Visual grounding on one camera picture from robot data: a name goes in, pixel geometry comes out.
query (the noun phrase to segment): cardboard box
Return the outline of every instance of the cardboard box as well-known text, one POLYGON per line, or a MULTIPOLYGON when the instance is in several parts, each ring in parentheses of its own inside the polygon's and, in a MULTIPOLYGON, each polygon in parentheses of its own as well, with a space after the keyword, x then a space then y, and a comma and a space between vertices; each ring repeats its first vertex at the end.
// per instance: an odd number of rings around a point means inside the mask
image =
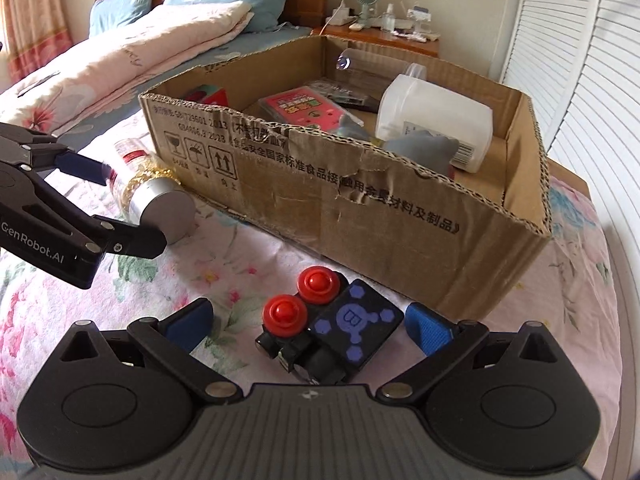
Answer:
POLYGON ((450 319, 483 318, 550 237, 548 170, 530 99, 442 60, 313 36, 194 68, 140 101, 159 155, 186 186, 450 319), (429 81, 490 106, 494 142, 481 170, 452 182, 367 142, 235 111, 256 112, 261 97, 335 78, 348 46, 422 63, 429 81), (225 88, 235 110, 180 99, 201 84, 225 88))

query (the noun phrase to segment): floral bedsheet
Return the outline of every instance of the floral bedsheet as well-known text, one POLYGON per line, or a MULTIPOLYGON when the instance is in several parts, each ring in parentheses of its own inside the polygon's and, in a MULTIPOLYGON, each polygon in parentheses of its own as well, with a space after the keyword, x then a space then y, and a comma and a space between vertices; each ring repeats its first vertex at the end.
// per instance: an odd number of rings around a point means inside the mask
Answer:
MULTIPOLYGON (((83 153, 99 158, 104 142, 140 137, 149 142, 141 113, 92 142, 83 153)), ((117 218, 109 191, 53 173, 48 181, 90 214, 117 218)), ((599 478, 618 418, 622 360, 616 297, 604 234, 591 202, 552 179, 554 239, 518 285, 484 320, 492 330, 516 331, 543 321, 562 345, 600 407, 600 434, 587 462, 599 478)), ((14 480, 30 462, 15 413, 31 380, 68 327, 92 319, 102 330, 141 316, 163 318, 190 301, 209 298, 220 320, 194 355, 239 383, 292 382, 277 362, 255 350, 265 300, 293 291, 300 270, 325 264, 350 280, 356 274, 198 201, 196 226, 159 258, 107 255, 90 290, 79 290, 25 264, 0 256, 0 478, 14 480)), ((410 302, 372 285, 401 308, 410 302)), ((377 388, 423 358, 400 327, 357 381, 377 388)))

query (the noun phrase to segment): white louvered closet door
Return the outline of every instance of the white louvered closet door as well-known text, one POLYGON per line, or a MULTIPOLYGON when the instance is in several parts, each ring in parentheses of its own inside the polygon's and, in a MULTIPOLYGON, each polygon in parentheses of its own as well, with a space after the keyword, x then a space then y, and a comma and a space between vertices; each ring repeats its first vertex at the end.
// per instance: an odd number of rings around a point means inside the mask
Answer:
POLYGON ((640 0, 571 2, 522 0, 503 82, 532 96, 550 158, 587 181, 607 237, 624 370, 607 469, 626 480, 640 470, 640 0))
POLYGON ((502 82, 531 96, 546 144, 558 128, 556 111, 570 97, 590 1, 521 1, 502 82))

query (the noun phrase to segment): silver lid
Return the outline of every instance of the silver lid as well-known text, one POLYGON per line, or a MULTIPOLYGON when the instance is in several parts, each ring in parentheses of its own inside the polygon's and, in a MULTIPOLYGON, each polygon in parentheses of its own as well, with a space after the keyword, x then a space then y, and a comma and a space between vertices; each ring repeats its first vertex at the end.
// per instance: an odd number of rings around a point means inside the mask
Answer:
POLYGON ((129 205, 129 219, 133 223, 157 227, 169 245, 189 232, 195 216, 193 197, 167 177, 141 184, 129 205))

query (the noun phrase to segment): barcode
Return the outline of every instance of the barcode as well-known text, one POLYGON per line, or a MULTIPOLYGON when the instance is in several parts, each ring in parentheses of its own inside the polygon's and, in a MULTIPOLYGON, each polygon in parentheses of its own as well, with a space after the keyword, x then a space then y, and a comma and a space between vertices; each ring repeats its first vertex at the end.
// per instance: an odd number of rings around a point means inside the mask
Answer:
POLYGON ((474 148, 465 144, 464 142, 460 142, 460 146, 456 152, 456 155, 453 157, 451 163, 461 170, 466 170, 466 167, 471 160, 471 157, 474 155, 474 148))

